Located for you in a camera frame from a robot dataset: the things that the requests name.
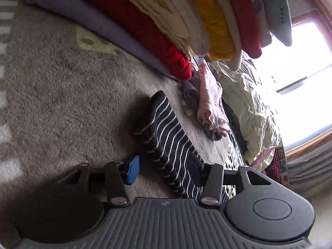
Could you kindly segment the black white striped shirt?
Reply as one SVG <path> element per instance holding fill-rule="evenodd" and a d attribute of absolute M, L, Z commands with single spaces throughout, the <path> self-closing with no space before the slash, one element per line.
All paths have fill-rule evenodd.
<path fill-rule="evenodd" d="M 214 163 L 203 161 L 162 90 L 135 120 L 133 136 L 176 197 L 200 201 Z"/>

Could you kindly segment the pink folded baby clothes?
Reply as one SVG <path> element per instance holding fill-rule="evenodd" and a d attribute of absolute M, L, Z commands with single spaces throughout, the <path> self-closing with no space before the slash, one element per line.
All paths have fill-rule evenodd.
<path fill-rule="evenodd" d="M 183 97 L 208 137 L 218 141 L 231 131 L 222 104 L 222 86 L 216 80 L 206 60 L 198 59 L 198 69 L 182 83 Z"/>

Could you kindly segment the stack of folded clothes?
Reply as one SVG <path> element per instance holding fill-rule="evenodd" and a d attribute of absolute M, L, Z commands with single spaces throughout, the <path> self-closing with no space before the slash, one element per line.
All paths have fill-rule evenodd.
<path fill-rule="evenodd" d="M 276 37 L 292 45 L 287 0 L 25 0 L 71 18 L 167 77 L 188 80 L 194 56 L 240 67 Z"/>

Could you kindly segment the dark red dotted cloth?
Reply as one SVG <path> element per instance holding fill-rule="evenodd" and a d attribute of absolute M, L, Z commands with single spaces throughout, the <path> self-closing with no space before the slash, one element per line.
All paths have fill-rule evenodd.
<path fill-rule="evenodd" d="M 274 181 L 281 183 L 281 168 L 279 165 L 277 153 L 275 152 L 273 160 L 269 166 L 265 169 L 266 175 Z"/>

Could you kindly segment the cream pink crumpled duvet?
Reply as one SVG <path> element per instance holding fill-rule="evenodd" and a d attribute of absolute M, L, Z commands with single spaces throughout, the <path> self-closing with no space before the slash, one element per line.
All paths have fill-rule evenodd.
<path fill-rule="evenodd" d="M 247 60 L 243 60 L 236 71 L 221 62 L 210 62 L 209 67 L 221 84 L 222 99 L 235 114 L 247 143 L 245 160 L 257 171 L 265 170 L 281 140 L 273 102 L 276 93 L 268 89 Z"/>

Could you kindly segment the grey curtain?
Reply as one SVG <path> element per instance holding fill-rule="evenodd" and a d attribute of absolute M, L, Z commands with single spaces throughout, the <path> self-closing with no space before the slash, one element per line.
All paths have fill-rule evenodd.
<path fill-rule="evenodd" d="M 331 181 L 331 147 L 321 147 L 288 163 L 290 189 L 298 194 Z"/>

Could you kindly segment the mickey mouse brown blanket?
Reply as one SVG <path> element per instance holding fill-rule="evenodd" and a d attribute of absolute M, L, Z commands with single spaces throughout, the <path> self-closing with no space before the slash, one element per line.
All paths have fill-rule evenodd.
<path fill-rule="evenodd" d="M 206 136 L 180 82 L 67 18 L 1 0 L 1 248 L 20 240 L 12 208 L 23 196 L 81 163 L 138 151 L 132 127 L 159 90 L 204 161 L 243 162 L 232 134 Z"/>

